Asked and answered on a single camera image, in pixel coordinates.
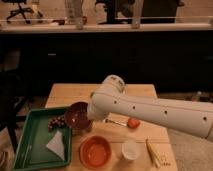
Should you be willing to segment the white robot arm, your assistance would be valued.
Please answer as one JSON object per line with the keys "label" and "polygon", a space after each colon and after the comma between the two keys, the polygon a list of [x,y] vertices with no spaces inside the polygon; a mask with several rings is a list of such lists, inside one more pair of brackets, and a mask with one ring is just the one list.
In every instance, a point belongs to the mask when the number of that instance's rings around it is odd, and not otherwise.
{"label": "white robot arm", "polygon": [[88,118],[99,121],[115,113],[213,142],[212,103],[132,96],[124,89],[121,77],[108,75],[90,95]]}

